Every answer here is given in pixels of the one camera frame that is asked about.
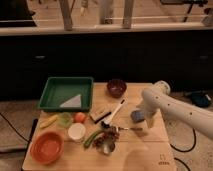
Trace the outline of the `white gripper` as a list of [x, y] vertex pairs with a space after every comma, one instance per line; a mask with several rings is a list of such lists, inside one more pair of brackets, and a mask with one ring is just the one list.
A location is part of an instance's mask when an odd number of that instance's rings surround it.
[[155, 123], [155, 119], [153, 117], [157, 113], [157, 108], [149, 105], [144, 100], [142, 100], [137, 105], [137, 108], [144, 114], [144, 117], [146, 118], [147, 126], [149, 128], [152, 128]]

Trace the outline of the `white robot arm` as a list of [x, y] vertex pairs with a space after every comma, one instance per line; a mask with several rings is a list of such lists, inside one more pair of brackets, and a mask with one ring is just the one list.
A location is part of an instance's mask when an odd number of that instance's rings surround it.
[[138, 107], [147, 126], [154, 126], [154, 115], [160, 110], [213, 140], [213, 112], [172, 98], [170, 92], [170, 85], [165, 81], [158, 81], [142, 90], [142, 101]]

